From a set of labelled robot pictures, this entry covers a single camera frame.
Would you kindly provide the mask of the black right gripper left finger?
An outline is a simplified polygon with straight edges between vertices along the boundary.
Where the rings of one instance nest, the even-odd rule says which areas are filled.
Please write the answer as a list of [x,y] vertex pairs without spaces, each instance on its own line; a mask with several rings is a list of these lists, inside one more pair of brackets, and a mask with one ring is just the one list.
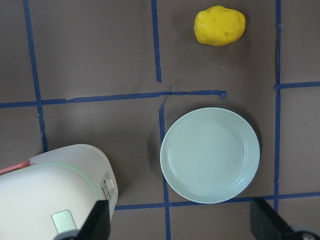
[[108,200],[98,200],[82,228],[77,234],[78,240],[108,240],[111,232]]

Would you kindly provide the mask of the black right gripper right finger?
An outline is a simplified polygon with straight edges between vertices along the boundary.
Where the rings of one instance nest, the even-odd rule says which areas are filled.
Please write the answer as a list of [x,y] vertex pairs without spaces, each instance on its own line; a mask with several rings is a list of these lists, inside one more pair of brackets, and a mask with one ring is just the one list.
[[293,229],[263,199],[250,202],[250,230],[256,240],[289,240]]

